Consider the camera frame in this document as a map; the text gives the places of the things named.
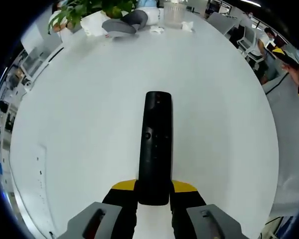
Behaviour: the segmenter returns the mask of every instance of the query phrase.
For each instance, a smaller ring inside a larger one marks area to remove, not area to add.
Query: cable
[[[267,225],[267,224],[269,224],[269,223],[272,223],[273,221],[275,221],[275,220],[277,220],[277,219],[279,219],[279,218],[281,218],[281,217],[277,217],[277,218],[275,218],[275,219],[272,219],[271,221],[267,222],[265,225]]]
[[[266,93],[266,95],[268,95],[271,91],[273,91],[276,87],[278,87],[278,86],[281,84],[281,82],[286,78],[286,76],[287,76],[288,74],[289,74],[289,73],[286,73],[286,74],[284,75],[284,77],[279,81],[279,83],[276,84],[274,87],[272,87],[272,88]]]

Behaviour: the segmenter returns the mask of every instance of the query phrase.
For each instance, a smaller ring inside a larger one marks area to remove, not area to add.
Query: potted plant
[[[60,24],[66,18],[73,27],[81,23],[87,35],[98,35],[105,20],[121,18],[122,12],[131,12],[136,3],[137,0],[68,0],[61,12],[50,21],[48,29],[56,20]]]

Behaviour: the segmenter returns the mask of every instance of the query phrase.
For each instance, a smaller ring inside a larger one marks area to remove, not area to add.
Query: remote control button
[[[145,133],[145,138],[150,139],[150,133]]]

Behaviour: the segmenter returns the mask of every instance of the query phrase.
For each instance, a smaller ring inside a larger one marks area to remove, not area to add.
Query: desk
[[[22,96],[25,94],[24,87],[22,85],[22,80],[12,91],[8,99],[9,106],[6,113],[3,115],[2,125],[0,126],[0,163],[3,170],[3,187],[6,192],[13,192],[13,186],[11,182],[11,173],[9,165],[9,149],[11,144],[11,130],[6,129],[8,120],[12,120],[16,116],[17,107],[21,102]]]
[[[173,179],[194,185],[256,239],[275,196],[278,142],[252,69],[214,27],[123,39],[77,32],[23,97],[10,164],[44,235],[138,174],[145,95],[173,98]],[[169,206],[139,205],[134,238],[174,238]]]

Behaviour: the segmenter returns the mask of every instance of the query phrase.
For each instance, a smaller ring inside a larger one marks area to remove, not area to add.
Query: white flower pot
[[[81,26],[88,36],[102,36],[107,32],[102,28],[103,22],[110,19],[103,11],[95,12],[81,19]]]

